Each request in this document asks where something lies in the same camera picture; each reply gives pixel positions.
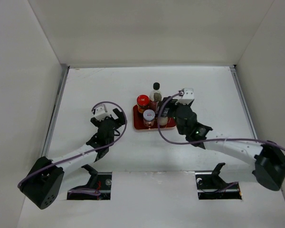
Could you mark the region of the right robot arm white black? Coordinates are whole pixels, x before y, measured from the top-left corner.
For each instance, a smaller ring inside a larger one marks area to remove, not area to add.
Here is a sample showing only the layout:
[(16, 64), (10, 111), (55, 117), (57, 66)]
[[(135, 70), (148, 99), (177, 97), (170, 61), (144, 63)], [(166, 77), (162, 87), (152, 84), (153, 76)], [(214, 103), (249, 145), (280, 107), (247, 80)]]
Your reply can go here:
[(231, 168), (222, 171), (224, 163), (218, 163), (211, 175), (216, 188), (236, 181), (257, 182), (266, 189), (279, 191), (285, 180), (285, 148), (271, 141), (246, 138), (230, 138), (197, 120), (192, 111), (193, 97), (185, 99), (178, 94), (160, 102), (159, 115), (174, 119), (178, 133), (185, 137), (185, 145), (208, 151), (220, 152), (248, 165), (247, 168)]

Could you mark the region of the red lid jar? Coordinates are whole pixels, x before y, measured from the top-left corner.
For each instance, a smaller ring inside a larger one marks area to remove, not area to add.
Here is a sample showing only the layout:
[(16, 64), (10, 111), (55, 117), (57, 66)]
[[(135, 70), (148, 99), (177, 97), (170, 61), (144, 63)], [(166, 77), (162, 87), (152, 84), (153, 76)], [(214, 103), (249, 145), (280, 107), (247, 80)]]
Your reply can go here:
[(143, 114), (149, 109), (149, 97), (147, 95), (139, 95), (136, 99), (138, 112)]

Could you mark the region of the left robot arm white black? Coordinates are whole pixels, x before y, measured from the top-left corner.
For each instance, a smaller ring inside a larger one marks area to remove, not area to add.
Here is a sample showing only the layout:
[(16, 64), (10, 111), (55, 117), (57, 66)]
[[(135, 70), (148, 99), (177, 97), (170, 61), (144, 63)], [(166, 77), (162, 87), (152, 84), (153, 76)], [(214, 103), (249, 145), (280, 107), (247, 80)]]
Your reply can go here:
[(122, 108), (115, 108), (113, 118), (105, 105), (93, 109), (91, 123), (97, 132), (79, 149), (64, 156), (49, 159), (45, 156), (36, 160), (28, 175), (18, 184), (19, 190), (39, 209), (46, 209), (57, 198), (63, 188), (63, 180), (82, 168), (88, 173), (81, 177), (81, 184), (67, 189), (69, 200), (100, 200), (109, 196), (105, 178), (99, 178), (91, 164), (102, 159), (122, 136), (120, 127), (127, 126)]

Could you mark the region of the white bottle black cap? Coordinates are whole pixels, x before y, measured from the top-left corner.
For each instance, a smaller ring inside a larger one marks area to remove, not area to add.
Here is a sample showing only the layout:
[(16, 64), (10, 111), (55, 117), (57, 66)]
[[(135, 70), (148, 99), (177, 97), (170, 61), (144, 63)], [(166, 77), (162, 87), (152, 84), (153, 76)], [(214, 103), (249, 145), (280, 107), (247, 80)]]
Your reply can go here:
[(161, 115), (159, 115), (159, 112), (160, 112), (160, 109), (162, 108), (163, 103), (166, 102), (166, 100), (168, 98), (169, 97), (164, 97), (162, 99), (162, 101), (160, 101), (158, 103), (158, 108), (157, 108), (158, 109), (158, 117), (157, 117), (157, 119), (158, 119), (158, 123), (159, 123), (160, 126), (166, 126), (167, 123), (168, 123), (168, 119), (169, 119), (168, 118), (168, 112), (169, 112), (169, 105), (168, 104), (165, 105)]

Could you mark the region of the tall red label sauce bottle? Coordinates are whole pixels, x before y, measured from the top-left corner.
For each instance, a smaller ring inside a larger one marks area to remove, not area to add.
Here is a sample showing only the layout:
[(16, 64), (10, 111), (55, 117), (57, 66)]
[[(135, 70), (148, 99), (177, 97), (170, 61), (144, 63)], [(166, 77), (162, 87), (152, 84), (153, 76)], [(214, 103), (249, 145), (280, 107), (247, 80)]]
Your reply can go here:
[(158, 113), (159, 103), (162, 101), (162, 93), (160, 91), (160, 83), (155, 82), (153, 84), (153, 90), (149, 95), (149, 107), (152, 109), (155, 114)]

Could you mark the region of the small jar pink contents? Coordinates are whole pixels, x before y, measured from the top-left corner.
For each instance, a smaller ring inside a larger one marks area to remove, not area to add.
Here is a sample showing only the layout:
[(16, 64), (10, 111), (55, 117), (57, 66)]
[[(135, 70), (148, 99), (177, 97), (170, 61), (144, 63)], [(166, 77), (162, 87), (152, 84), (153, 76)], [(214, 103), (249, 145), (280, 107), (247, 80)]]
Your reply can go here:
[(151, 128), (154, 125), (155, 112), (152, 109), (143, 112), (143, 124), (145, 127)]

